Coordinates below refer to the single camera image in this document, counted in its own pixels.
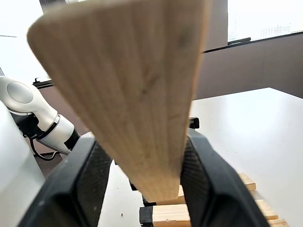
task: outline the black cable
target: black cable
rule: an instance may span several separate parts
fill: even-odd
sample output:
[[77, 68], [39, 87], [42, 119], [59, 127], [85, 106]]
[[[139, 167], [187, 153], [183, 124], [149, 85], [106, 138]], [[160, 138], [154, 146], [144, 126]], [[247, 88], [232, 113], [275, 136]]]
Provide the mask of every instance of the black cable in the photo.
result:
[[29, 143], [30, 143], [30, 146], [31, 146], [33, 152], [34, 152], [39, 158], [41, 158], [41, 159], [44, 160], [44, 161], [51, 161], [51, 160], [53, 160], [53, 159], [55, 158], [56, 154], [58, 153], [58, 151], [55, 151], [55, 152], [53, 153], [53, 156], [52, 156], [52, 157], [49, 157], [49, 158], [43, 157], [42, 155], [40, 155], [40, 154], [36, 151], [36, 149], [35, 149], [35, 147], [34, 147], [34, 141], [33, 141], [32, 138], [29, 138]]

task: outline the white robotic arm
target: white robotic arm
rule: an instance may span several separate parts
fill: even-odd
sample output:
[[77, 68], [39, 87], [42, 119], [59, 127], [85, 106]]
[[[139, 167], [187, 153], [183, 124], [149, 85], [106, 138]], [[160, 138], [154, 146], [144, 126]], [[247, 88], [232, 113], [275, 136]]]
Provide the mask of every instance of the white robotic arm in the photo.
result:
[[58, 114], [33, 85], [0, 77], [0, 101], [12, 113], [22, 133], [45, 146], [69, 154], [79, 135], [74, 125]]

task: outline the window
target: window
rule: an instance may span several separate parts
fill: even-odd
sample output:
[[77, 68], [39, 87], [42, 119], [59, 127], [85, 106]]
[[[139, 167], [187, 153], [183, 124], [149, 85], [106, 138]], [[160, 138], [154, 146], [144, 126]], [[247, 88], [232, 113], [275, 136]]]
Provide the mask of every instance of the window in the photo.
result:
[[303, 0], [228, 0], [228, 41], [303, 30]]

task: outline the white table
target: white table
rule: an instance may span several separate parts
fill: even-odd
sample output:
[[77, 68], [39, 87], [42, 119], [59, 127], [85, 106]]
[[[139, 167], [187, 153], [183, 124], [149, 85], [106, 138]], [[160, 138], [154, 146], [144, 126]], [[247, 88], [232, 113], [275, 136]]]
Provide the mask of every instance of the white table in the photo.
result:
[[[193, 101], [190, 116], [213, 148], [291, 227], [303, 226], [303, 100], [265, 88]], [[100, 227], [139, 227], [141, 194], [112, 164]]]

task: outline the light wood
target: light wood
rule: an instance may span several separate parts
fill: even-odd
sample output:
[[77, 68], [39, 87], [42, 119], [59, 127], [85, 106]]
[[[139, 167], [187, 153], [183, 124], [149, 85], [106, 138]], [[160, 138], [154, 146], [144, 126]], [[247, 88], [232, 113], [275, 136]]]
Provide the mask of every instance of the light wood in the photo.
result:
[[[246, 188], [252, 193], [257, 187], [256, 183], [254, 183], [245, 173], [240, 173], [239, 177], [245, 184]], [[184, 192], [183, 188], [180, 185], [179, 186], [179, 193], [178, 197], [174, 200], [168, 200], [168, 201], [158, 201], [157, 205], [174, 205], [174, 204], [185, 204], [185, 198], [184, 198]]]
[[271, 227], [289, 227], [284, 219], [269, 220], [268, 223]]
[[256, 183], [253, 182], [245, 173], [239, 173], [239, 177], [249, 191], [254, 191], [257, 189]]
[[157, 202], [157, 205], [174, 205], [174, 204], [186, 204], [183, 188], [181, 185], [179, 186], [179, 193], [176, 199]]
[[[278, 215], [265, 201], [257, 200], [256, 203], [267, 220], [278, 219]], [[190, 217], [186, 204], [153, 206], [152, 221], [154, 227], [190, 227]], [[283, 224], [283, 222], [281, 220], [272, 221], [269, 224], [280, 227], [278, 224]]]
[[178, 196], [204, 0], [90, 0], [50, 10], [28, 43], [148, 201]]
[[278, 219], [276, 212], [274, 212], [274, 210], [264, 200], [256, 200], [256, 204], [259, 206], [267, 220]]
[[154, 206], [152, 223], [154, 227], [190, 227], [186, 204]]

